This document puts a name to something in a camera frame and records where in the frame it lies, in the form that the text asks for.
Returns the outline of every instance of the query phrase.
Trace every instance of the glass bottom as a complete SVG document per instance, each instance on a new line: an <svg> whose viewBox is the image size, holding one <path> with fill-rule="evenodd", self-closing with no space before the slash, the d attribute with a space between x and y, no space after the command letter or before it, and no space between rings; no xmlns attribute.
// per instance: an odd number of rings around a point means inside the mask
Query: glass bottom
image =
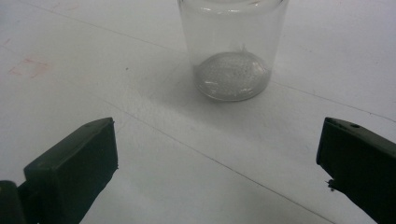
<svg viewBox="0 0 396 224"><path fill-rule="evenodd" d="M194 67L198 90L220 101L251 98L265 89L270 76L262 59L246 51L219 53Z"/></svg>

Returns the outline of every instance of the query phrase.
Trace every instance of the white tabletop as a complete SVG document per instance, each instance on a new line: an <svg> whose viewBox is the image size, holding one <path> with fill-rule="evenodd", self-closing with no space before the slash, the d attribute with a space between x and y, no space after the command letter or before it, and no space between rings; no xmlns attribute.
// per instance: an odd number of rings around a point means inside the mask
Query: white tabletop
<svg viewBox="0 0 396 224"><path fill-rule="evenodd" d="M291 0L268 88L192 84L177 0L0 0L0 179L112 117L120 169L82 223L374 223L316 165L325 117L396 142L396 2Z"/></svg>

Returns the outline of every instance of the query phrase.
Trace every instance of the clear glass cup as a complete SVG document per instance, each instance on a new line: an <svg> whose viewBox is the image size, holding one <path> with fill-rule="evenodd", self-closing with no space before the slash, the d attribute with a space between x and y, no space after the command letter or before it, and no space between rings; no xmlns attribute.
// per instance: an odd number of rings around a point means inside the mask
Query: clear glass cup
<svg viewBox="0 0 396 224"><path fill-rule="evenodd" d="M289 0L178 0L196 87L240 101L267 86Z"/></svg>

